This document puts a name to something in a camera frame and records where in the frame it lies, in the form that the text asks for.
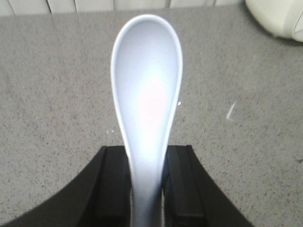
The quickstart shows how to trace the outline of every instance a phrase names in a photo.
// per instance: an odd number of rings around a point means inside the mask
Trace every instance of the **white spoon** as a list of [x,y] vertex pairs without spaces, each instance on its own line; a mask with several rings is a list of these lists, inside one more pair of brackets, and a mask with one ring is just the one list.
[[129,159],[134,227],[161,224],[161,175],[182,78],[172,26],[155,15],[128,21],[111,58],[111,82]]

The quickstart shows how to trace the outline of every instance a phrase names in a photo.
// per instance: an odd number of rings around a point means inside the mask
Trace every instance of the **ceramic spoon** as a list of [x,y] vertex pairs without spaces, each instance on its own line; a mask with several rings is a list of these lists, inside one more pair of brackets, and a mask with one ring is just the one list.
[[131,19],[116,38],[111,82],[131,170],[133,227],[161,223],[161,175],[182,67],[179,39],[158,16]]

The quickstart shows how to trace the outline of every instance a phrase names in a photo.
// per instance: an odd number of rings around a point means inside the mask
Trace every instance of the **wall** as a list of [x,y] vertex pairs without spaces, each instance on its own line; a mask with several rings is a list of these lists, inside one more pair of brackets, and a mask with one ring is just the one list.
[[221,6],[244,0],[0,0],[0,16]]

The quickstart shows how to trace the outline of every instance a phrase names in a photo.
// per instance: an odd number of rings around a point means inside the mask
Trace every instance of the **white appliance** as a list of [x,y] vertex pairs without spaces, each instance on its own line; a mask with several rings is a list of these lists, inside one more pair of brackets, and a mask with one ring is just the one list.
[[273,36],[303,42],[303,0],[245,0],[255,19]]

